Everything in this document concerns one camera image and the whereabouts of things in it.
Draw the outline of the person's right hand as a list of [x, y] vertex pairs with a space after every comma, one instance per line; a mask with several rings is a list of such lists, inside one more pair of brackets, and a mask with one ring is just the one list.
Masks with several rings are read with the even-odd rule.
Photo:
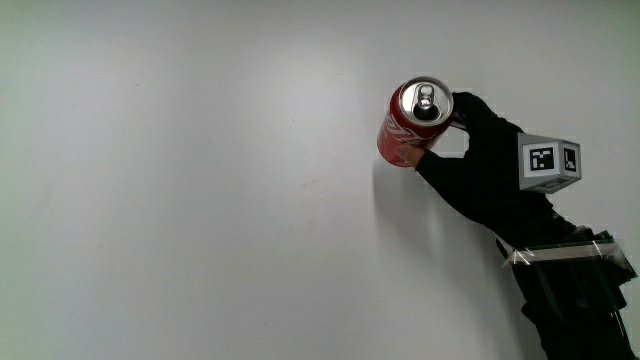
[[396, 154], [460, 214], [513, 247], [558, 243], [576, 231], [544, 194], [519, 189], [517, 135], [522, 129], [474, 94], [455, 93], [453, 100], [469, 135], [463, 157], [445, 158], [411, 145], [398, 146]]

